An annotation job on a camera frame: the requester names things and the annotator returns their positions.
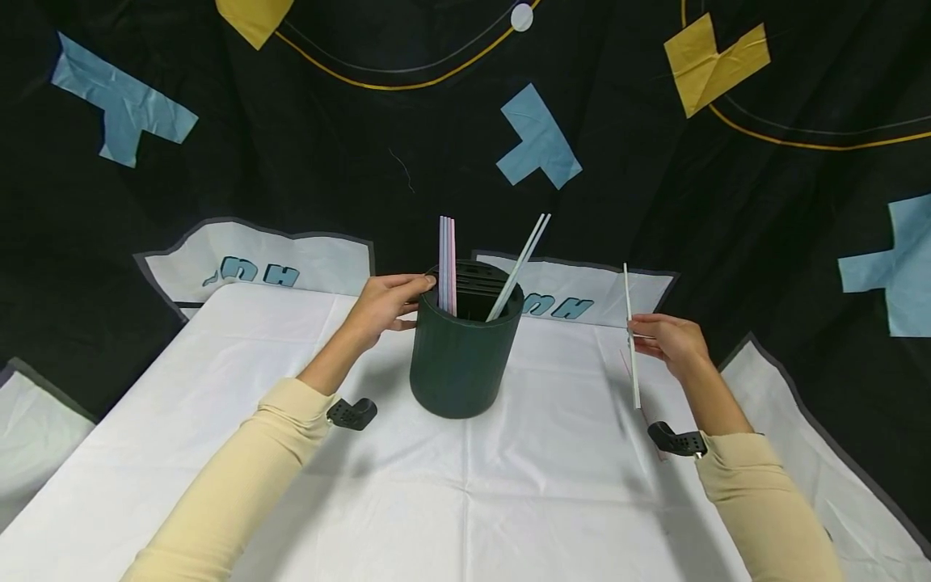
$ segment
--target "black backdrop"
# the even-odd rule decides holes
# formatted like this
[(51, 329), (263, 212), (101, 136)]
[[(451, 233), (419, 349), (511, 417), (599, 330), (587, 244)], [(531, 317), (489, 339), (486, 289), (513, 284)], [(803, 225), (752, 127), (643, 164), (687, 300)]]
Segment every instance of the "black backdrop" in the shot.
[[(397, 69), (448, 54), (511, 2), (388, 4), (296, 0), (279, 30), (308, 54), (296, 31)], [(764, 22), (772, 63), (686, 119), (663, 43), (706, 12), (719, 47)], [(719, 362), (753, 332), (817, 421), (931, 534), (919, 477), (931, 340), (890, 337), (884, 292), (842, 293), (837, 263), (890, 249), (887, 204), (931, 191), (931, 9), (542, 0), (535, 13), (528, 33), (460, 74), (379, 91), (275, 35), (255, 50), (211, 2), (7, 0), (0, 357), (100, 417), (183, 325), (133, 254), (202, 220), (369, 240), (389, 273), (434, 262), (438, 214), (458, 219), (461, 249), (516, 253), (525, 229), (514, 225), (551, 211), (538, 254), (680, 273), (661, 310), (701, 323)], [(196, 112), (186, 141), (143, 133), (135, 169), (98, 156), (101, 110), (48, 82), (57, 31)], [(514, 145), (500, 107), (530, 82), (584, 167), (561, 190), (540, 171), (512, 186), (494, 165)]]

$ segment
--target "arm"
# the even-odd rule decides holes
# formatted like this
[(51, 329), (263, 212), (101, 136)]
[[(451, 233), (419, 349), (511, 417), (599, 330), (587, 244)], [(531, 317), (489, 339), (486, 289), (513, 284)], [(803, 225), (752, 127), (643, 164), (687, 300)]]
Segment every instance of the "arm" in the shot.
[(397, 317), (416, 309), (409, 300), (430, 289), (431, 279), (370, 279), (319, 354), (297, 378), (279, 381), (201, 469), (124, 582), (227, 579), (252, 534), (326, 436), (326, 412), (353, 364), (384, 330), (413, 327)]
[(756, 434), (708, 356), (691, 321), (661, 314), (630, 322), (637, 351), (662, 359), (682, 384), (708, 446), (696, 461), (705, 494), (754, 582), (841, 582), (843, 575), (824, 527)]

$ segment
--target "white circle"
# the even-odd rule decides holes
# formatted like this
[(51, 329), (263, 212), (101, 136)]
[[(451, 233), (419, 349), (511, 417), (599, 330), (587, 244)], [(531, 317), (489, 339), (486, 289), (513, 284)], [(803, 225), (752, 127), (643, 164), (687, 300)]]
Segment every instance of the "white circle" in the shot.
[(511, 26), (519, 33), (524, 32), (533, 24), (533, 8), (529, 4), (518, 4), (511, 10)]

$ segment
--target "hand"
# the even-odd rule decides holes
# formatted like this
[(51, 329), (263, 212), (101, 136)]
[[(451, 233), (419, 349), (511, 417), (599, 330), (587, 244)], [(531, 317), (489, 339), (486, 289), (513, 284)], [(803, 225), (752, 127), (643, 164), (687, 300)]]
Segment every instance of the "hand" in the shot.
[(337, 333), (352, 337), (364, 351), (385, 330), (409, 330), (416, 322), (399, 318), (416, 311), (418, 295), (436, 284), (435, 278), (424, 275), (370, 277)]
[(680, 383), (685, 383), (686, 375), (695, 367), (711, 362), (697, 323), (662, 313), (645, 313), (635, 315), (627, 326), (634, 333), (651, 336), (634, 337), (637, 351), (665, 361)]

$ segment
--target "light blue tetris shape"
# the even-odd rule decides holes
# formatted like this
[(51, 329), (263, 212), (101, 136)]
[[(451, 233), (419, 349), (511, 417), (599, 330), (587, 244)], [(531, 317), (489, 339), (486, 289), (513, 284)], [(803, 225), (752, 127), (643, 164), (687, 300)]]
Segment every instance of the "light blue tetris shape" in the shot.
[(52, 74), (52, 85), (103, 110), (101, 156), (135, 168), (143, 130), (175, 143), (184, 141), (197, 115), (64, 34), (59, 33), (59, 39), (61, 55)]
[(885, 289), (892, 337), (931, 337), (931, 194), (889, 204), (892, 250), (838, 259), (843, 292)]
[(511, 185), (540, 168), (559, 190), (582, 171), (533, 83), (507, 102), (501, 113), (520, 135), (520, 144), (498, 160), (498, 169)]

